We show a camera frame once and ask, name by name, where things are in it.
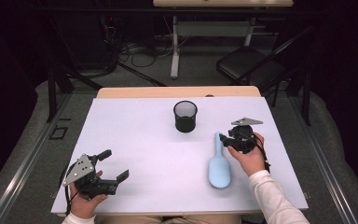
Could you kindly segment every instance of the human hand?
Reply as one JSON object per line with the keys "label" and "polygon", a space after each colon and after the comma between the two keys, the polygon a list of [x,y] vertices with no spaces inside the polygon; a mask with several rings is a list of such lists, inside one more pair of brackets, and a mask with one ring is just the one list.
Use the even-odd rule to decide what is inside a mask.
{"label": "human hand", "polygon": [[[97,173],[97,176],[101,176],[102,171]],[[78,190],[75,186],[75,183],[69,185],[71,190],[71,213],[76,217],[89,219],[94,216],[94,210],[105,199],[107,199],[106,194],[99,194],[94,198],[90,199],[89,195],[84,195],[78,193]]]}
{"label": "human hand", "polygon": [[[263,147],[264,144],[264,137],[261,136],[259,133],[255,133],[256,136],[256,143]],[[242,154],[239,151],[235,150],[234,147],[228,146],[228,152],[234,157],[240,164],[243,171],[248,175],[251,176],[252,174],[265,170],[264,164],[264,157],[258,147],[255,147],[253,150],[246,154]]]}

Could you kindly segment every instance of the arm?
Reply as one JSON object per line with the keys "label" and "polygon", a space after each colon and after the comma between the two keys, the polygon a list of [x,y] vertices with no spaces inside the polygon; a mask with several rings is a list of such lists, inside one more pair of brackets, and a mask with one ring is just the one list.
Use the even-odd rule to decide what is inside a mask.
{"label": "arm", "polygon": [[77,193],[75,183],[69,185],[71,191],[71,213],[65,218],[62,224],[93,224],[94,210],[105,199],[106,194],[100,194],[90,200],[88,195]]}
{"label": "arm", "polygon": [[[258,139],[257,144],[262,147],[263,136],[258,133],[255,135]],[[287,200],[281,186],[265,170],[263,154],[258,147],[247,154],[242,154],[233,147],[227,149],[241,164],[243,171],[250,176],[251,189],[268,224],[309,223],[304,215]]]}

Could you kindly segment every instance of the chair backrest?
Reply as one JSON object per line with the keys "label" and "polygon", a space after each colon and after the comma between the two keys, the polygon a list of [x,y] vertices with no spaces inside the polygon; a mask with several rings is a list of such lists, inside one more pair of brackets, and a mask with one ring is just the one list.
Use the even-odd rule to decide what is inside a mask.
{"label": "chair backrest", "polygon": [[283,44],[281,44],[279,47],[277,47],[275,50],[273,50],[269,55],[266,56],[262,61],[260,61],[257,65],[255,65],[252,69],[248,70],[245,74],[241,75],[240,77],[237,77],[232,83],[235,84],[241,84],[241,81],[249,77],[255,70],[263,66],[264,64],[274,60],[278,55],[280,55],[282,52],[289,49],[290,46],[292,46],[294,43],[296,43],[298,40],[303,39],[306,36],[309,36],[315,31],[314,26],[310,26],[298,35],[292,37],[291,39],[287,40]]}

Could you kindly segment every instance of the forearm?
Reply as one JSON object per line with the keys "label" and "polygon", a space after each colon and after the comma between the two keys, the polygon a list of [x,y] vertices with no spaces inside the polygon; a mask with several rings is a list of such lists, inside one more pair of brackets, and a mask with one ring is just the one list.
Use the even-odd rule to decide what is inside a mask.
{"label": "forearm", "polygon": [[268,224],[309,223],[304,215],[286,198],[280,185],[269,172],[259,171],[250,176],[251,188]]}
{"label": "forearm", "polygon": [[65,218],[62,224],[94,224],[94,218],[95,216],[89,219],[83,219],[83,218],[76,217],[75,215],[70,213]]}

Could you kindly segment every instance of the person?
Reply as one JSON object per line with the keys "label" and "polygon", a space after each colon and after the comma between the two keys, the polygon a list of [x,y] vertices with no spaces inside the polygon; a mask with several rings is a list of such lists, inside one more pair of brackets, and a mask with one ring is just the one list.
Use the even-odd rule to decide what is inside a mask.
{"label": "person", "polygon": [[[264,145],[264,137],[255,133],[257,144]],[[260,208],[268,224],[301,224],[309,223],[304,215],[286,198],[281,186],[266,170],[262,152],[255,147],[252,151],[242,154],[233,147],[227,147],[228,152],[241,165],[249,176],[250,188],[255,194]],[[87,195],[76,193],[75,184],[70,185],[71,212],[62,224],[91,224],[94,223],[94,210],[107,195],[101,194],[89,200]],[[112,224],[235,224],[241,223],[241,215],[205,215],[175,217],[163,221],[162,217],[102,217],[101,223]]]}

